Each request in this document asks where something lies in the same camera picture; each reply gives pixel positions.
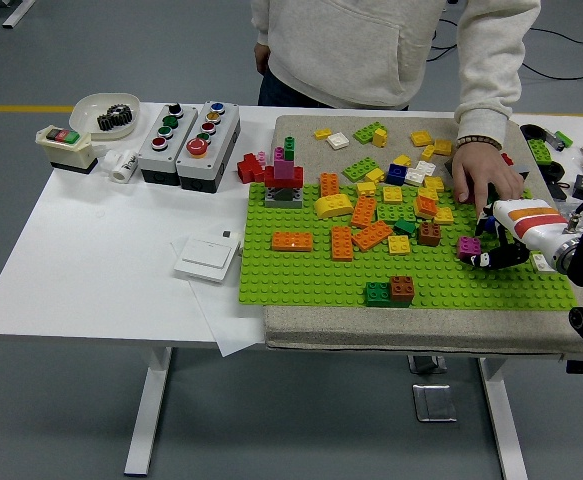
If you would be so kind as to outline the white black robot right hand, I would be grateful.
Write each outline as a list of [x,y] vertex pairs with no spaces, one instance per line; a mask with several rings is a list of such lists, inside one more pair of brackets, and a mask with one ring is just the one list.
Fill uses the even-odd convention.
[[539,251],[548,265],[566,274],[579,237],[568,231],[568,221],[542,199],[497,200],[478,216],[475,234],[480,236],[489,220],[499,246],[490,252],[465,254],[461,261],[475,267],[499,270],[526,262]]

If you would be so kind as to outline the person's left hand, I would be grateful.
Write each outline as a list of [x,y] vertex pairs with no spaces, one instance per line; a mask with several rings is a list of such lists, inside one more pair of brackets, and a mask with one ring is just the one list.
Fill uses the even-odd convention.
[[487,143],[458,147],[452,161],[452,177],[456,201],[473,204],[477,215],[487,205],[490,185],[503,200],[519,199],[524,190],[523,177],[505,163],[495,146]]

